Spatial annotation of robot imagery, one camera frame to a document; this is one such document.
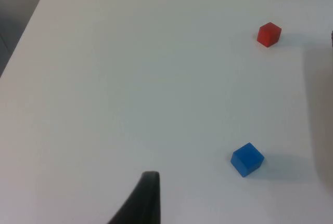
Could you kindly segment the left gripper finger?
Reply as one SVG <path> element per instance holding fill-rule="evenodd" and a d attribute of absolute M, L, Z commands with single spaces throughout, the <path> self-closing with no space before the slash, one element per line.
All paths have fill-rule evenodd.
<path fill-rule="evenodd" d="M 160 174 L 143 172 L 132 193 L 109 223 L 160 223 Z"/>

